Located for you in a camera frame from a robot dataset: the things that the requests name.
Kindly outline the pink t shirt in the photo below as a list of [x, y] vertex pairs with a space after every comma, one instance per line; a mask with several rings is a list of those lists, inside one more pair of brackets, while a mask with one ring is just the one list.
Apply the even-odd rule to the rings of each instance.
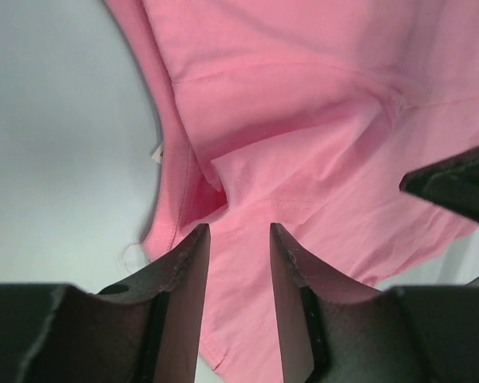
[[269, 260], [281, 223], [375, 286], [476, 224], [398, 190], [479, 145], [479, 1], [111, 1], [160, 115], [144, 248], [212, 240], [200, 354], [279, 382]]

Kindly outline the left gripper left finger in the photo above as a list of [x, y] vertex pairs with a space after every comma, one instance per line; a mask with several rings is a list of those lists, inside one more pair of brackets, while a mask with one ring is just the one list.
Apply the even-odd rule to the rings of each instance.
[[192, 382], [210, 231], [97, 294], [0, 283], [0, 382]]

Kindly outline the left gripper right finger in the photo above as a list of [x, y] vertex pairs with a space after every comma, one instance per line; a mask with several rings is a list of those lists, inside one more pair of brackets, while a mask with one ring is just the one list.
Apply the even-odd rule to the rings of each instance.
[[379, 291], [270, 228], [285, 382], [479, 382], [479, 286]]

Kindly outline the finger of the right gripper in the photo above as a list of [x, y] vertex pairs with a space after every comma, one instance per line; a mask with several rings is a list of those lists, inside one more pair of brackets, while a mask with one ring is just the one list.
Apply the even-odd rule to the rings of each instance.
[[405, 174], [399, 190], [479, 223], [479, 146]]

